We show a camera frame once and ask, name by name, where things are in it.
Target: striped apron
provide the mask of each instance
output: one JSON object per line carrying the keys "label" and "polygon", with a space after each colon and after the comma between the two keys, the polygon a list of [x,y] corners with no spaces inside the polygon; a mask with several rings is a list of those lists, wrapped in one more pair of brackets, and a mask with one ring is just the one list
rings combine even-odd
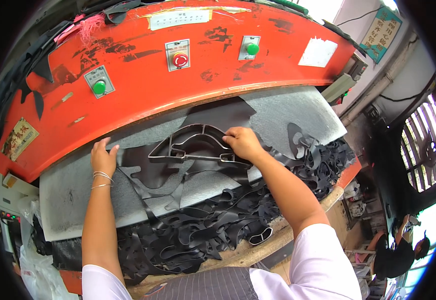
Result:
{"label": "striped apron", "polygon": [[224,267],[171,279],[149,290],[142,300],[258,300],[250,268]]}

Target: pink thread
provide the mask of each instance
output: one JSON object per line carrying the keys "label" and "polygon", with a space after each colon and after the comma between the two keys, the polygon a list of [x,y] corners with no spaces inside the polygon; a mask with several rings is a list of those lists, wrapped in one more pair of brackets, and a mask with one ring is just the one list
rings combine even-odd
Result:
{"label": "pink thread", "polygon": [[91,42],[91,34],[105,26],[105,14],[100,13],[80,22],[80,39],[83,45]]}
{"label": "pink thread", "polygon": [[[75,16],[73,22],[76,23],[83,19],[85,15],[79,14]],[[91,42],[91,34],[105,25],[105,14],[100,13],[89,17],[77,24],[72,24],[66,28],[59,36],[57,36],[54,41],[57,45],[64,42],[68,37],[74,35],[75,33],[80,34],[80,39],[83,45],[88,45]]]}

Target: silver bracelet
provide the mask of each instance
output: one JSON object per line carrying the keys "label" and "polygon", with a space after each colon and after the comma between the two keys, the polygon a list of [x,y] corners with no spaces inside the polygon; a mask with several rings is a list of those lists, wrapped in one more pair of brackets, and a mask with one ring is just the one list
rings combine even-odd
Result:
{"label": "silver bracelet", "polygon": [[108,176],[106,176],[106,175],[103,175],[103,174],[95,174],[95,175],[93,175],[93,179],[96,177],[96,176],[103,176],[103,177],[106,177],[106,178],[108,178],[113,184],[115,184],[115,181],[113,180],[113,179],[111,179],[110,177],[108,177]]}
{"label": "silver bracelet", "polygon": [[93,172],[93,179],[94,179],[96,176],[103,176],[103,177],[106,177],[106,178],[108,178],[109,180],[111,180],[111,182],[112,182],[113,184],[115,184],[115,181],[114,181],[113,179],[111,179],[111,177],[109,177],[108,174],[106,174],[105,172],[101,172],[101,171],[95,171],[95,172]]}
{"label": "silver bracelet", "polygon": [[112,185],[111,185],[111,184],[107,183],[107,184],[100,184],[100,185],[97,185],[97,186],[92,186],[92,187],[91,187],[91,189],[94,189],[94,188],[99,188],[99,187],[102,187],[102,186],[107,186],[107,185],[109,185],[109,187],[112,187]]}

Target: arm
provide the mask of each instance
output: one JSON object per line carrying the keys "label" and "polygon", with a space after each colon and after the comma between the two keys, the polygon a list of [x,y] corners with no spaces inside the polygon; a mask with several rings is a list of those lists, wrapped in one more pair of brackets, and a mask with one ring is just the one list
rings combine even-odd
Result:
{"label": "arm", "polygon": [[396,246],[399,245],[401,239],[403,238],[403,232],[405,231],[405,226],[406,224],[408,224],[408,221],[409,221],[409,214],[407,214],[404,217],[403,223],[401,224],[400,228],[398,228],[398,232],[396,232],[396,236],[395,236]]}
{"label": "arm", "polygon": [[260,146],[250,128],[232,127],[223,141],[261,171],[281,213],[293,228],[295,239],[309,225],[330,224],[313,192]]}
{"label": "arm", "polygon": [[[111,177],[116,169],[116,153],[119,146],[114,146],[108,154],[105,146],[109,140],[110,138],[105,138],[95,143],[91,150],[91,166],[93,171],[101,171]],[[92,186],[110,183],[108,178],[96,176]],[[107,269],[124,285],[118,261],[115,215],[109,191],[109,185],[91,189],[81,239],[83,266],[92,264]]]}

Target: red emergency stop button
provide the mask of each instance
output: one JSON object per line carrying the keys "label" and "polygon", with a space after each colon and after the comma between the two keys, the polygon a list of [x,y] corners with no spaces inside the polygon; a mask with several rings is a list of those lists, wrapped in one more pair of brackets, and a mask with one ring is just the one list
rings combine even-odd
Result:
{"label": "red emergency stop button", "polygon": [[176,53],[175,56],[173,56],[173,64],[176,67],[183,67],[188,63],[188,56],[184,53]]}

